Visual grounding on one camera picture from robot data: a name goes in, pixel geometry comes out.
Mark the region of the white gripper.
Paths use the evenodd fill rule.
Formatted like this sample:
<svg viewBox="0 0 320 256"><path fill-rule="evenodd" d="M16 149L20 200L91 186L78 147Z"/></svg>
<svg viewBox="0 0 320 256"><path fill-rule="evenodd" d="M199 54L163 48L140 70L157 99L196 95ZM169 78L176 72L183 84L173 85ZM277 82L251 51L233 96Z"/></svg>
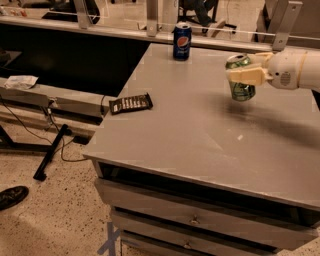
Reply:
<svg viewBox="0 0 320 256"><path fill-rule="evenodd" d="M239 67L228 69L230 82L260 86L265 82L277 89L311 89L320 91L320 52L282 51L262 52L248 55L252 64L262 67Z"/></svg>

